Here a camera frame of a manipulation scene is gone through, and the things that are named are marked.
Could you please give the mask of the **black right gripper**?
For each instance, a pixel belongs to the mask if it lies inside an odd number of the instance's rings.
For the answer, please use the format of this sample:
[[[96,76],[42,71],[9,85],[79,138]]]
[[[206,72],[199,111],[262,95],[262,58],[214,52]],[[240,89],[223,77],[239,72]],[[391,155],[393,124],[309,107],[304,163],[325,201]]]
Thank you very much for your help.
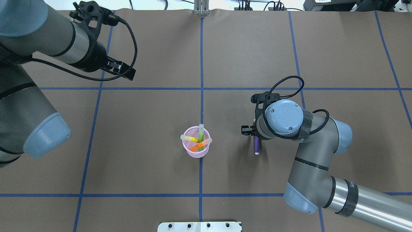
[[[249,125],[242,125],[241,126],[241,134],[245,136],[255,136],[259,138],[260,140],[267,140],[266,137],[264,137],[257,129],[256,126],[256,119],[253,119],[253,124],[251,126]]]

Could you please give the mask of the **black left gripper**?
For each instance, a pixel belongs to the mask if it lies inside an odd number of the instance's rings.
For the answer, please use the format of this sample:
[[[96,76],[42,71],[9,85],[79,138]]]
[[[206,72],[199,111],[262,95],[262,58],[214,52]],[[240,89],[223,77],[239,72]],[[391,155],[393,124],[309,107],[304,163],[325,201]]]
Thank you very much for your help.
[[[103,68],[106,72],[120,75],[130,81],[133,81],[136,73],[136,70],[125,62],[108,57],[106,48],[99,41],[92,42],[85,57],[77,63],[77,68],[87,73]]]

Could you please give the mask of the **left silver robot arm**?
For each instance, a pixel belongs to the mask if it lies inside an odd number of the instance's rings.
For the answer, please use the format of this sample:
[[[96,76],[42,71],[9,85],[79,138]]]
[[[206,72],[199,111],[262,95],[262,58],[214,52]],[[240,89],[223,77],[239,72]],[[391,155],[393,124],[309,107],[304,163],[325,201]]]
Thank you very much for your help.
[[[1,1],[1,167],[23,155],[40,158],[72,135],[29,67],[46,66],[72,75],[103,69],[107,50],[99,41],[108,10],[94,1],[75,3],[69,16],[44,0]]]

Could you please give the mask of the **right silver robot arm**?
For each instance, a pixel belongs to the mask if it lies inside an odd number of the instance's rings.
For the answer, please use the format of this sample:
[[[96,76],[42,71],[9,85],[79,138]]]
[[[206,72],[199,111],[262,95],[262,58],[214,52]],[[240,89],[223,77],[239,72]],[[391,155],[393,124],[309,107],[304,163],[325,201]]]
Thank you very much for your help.
[[[101,174],[106,231],[154,231],[159,221],[240,220],[246,231],[320,231],[316,215],[280,196],[303,144],[274,138],[252,153],[241,135],[252,94],[286,76],[305,87],[291,100],[350,125],[352,144],[329,154],[326,176],[384,192],[411,191],[411,81],[383,51],[364,57],[299,53],[262,60],[204,55],[203,73],[149,71],[137,84],[103,84]],[[398,88],[407,88],[403,93]]]

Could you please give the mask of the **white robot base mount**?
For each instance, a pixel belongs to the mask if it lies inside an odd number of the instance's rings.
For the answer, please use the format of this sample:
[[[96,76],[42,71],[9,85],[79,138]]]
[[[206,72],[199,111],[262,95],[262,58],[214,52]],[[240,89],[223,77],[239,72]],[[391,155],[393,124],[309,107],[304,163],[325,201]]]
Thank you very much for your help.
[[[242,232],[242,224],[236,221],[164,222],[158,232]]]

